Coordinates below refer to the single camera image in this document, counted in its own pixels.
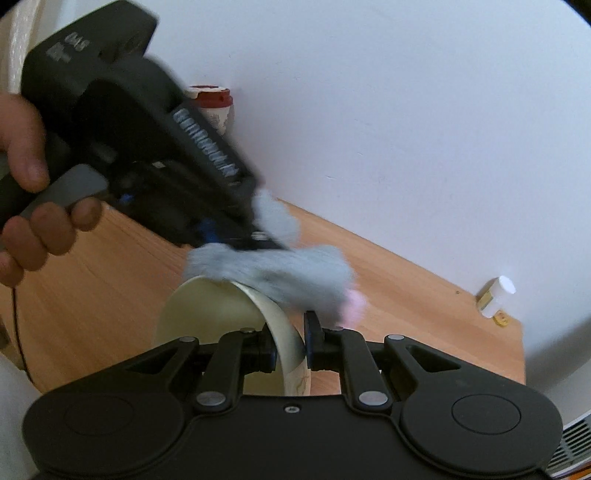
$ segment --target black cable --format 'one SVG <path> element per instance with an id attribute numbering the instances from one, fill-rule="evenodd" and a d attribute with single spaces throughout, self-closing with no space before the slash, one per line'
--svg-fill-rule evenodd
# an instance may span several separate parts
<path id="1" fill-rule="evenodd" d="M 12 324 L 14 325 L 14 336 L 17 340 L 17 349 L 18 354 L 21 356 L 22 360 L 22 367 L 24 368 L 25 373 L 27 374 L 27 378 L 29 381 L 34 384 L 33 379 L 31 378 L 31 372 L 29 371 L 29 366 L 27 365 L 27 359 L 25 358 L 25 354 L 22 351 L 22 343 L 21 343 L 21 332 L 18 326 L 18 309 L 17 309 L 17 289 L 12 289 Z"/>

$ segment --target pink fabric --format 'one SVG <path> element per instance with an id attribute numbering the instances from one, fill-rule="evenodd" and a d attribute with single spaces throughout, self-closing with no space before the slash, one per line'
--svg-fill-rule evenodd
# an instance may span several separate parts
<path id="1" fill-rule="evenodd" d="M 358 290 L 347 290 L 347 299 L 340 308 L 339 325 L 349 330 L 355 330 L 363 319 L 367 308 L 367 299 Z"/>

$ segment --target grey fluffy cloth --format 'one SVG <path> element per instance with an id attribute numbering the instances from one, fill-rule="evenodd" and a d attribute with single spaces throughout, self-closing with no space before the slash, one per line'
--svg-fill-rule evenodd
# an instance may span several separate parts
<path id="1" fill-rule="evenodd" d="M 255 197 L 253 208 L 259 228 L 286 246 L 297 243 L 297 219 L 266 190 Z M 353 283 L 353 270 L 331 245 L 237 251 L 224 244 L 206 244 L 189 252 L 184 272 L 186 280 L 200 275 L 252 287 L 285 310 L 315 310 L 324 327 L 339 322 L 346 291 Z"/>

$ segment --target yellow label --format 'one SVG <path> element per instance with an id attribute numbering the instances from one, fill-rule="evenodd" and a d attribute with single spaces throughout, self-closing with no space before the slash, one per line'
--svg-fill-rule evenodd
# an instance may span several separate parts
<path id="1" fill-rule="evenodd" d="M 478 310 L 484 310 L 491 301 L 492 293 L 490 290 L 487 290 L 486 293 L 482 297 L 480 297 L 480 299 L 476 303 L 476 306 L 478 307 Z"/>

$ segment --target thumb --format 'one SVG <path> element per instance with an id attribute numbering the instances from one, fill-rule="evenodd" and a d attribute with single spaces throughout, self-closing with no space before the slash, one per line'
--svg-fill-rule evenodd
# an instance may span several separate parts
<path id="1" fill-rule="evenodd" d="M 10 172 L 29 192 L 49 184 L 45 163 L 45 129 L 37 109 L 20 95 L 0 95 L 0 150 L 8 154 Z"/>

